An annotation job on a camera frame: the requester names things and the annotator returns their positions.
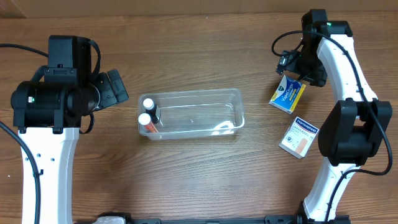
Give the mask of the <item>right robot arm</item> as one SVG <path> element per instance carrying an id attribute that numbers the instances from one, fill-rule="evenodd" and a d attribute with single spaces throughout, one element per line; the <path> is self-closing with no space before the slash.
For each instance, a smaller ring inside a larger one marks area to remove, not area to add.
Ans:
<path id="1" fill-rule="evenodd" d="M 346 186 L 366 161 L 388 143 L 386 129 L 392 106 L 380 101 L 368 85 L 354 51 L 352 30 L 346 21 L 331 21 L 323 9 L 302 16 L 302 40 L 279 54 L 278 74 L 296 73 L 312 86 L 329 83 L 335 106 L 318 132 L 323 162 L 308 196 L 295 215 L 268 215 L 266 223 L 349 223 L 336 215 Z"/>

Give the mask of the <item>black tube white cap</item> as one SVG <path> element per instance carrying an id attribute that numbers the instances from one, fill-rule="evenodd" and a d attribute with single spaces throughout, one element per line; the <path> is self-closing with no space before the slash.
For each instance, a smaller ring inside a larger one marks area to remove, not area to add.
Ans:
<path id="1" fill-rule="evenodd" d="M 142 102 L 142 104 L 145 108 L 146 113 L 150 115 L 151 121 L 154 124 L 157 124 L 159 122 L 159 115 L 157 114 L 157 105 L 155 101 L 151 98 L 146 98 Z"/>

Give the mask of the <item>orange tube white cap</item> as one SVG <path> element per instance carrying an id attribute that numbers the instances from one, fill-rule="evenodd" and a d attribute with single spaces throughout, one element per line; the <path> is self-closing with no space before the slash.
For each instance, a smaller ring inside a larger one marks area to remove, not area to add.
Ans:
<path id="1" fill-rule="evenodd" d="M 147 132 L 149 133 L 157 133 L 158 130 L 157 128 L 154 126 L 152 120 L 151 120 L 151 116 L 147 113 L 142 113 L 139 115 L 138 117 L 138 122 L 141 126 L 143 126 Z"/>

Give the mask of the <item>blue yellow VapoDrops box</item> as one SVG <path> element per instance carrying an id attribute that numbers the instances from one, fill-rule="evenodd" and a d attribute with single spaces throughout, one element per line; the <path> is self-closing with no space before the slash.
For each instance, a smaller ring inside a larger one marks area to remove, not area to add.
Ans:
<path id="1" fill-rule="evenodd" d="M 306 84 L 284 75 L 269 104 L 292 114 L 305 88 Z"/>

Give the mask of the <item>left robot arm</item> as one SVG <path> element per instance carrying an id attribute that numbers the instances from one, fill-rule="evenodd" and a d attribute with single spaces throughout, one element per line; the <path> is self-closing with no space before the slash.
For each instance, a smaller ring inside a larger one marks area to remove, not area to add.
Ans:
<path id="1" fill-rule="evenodd" d="M 48 63 L 11 96 L 13 125 L 22 151 L 23 223 L 72 222 L 73 159 L 82 118 L 125 102 L 117 70 L 92 62 L 95 41 L 74 35 L 49 37 Z"/>

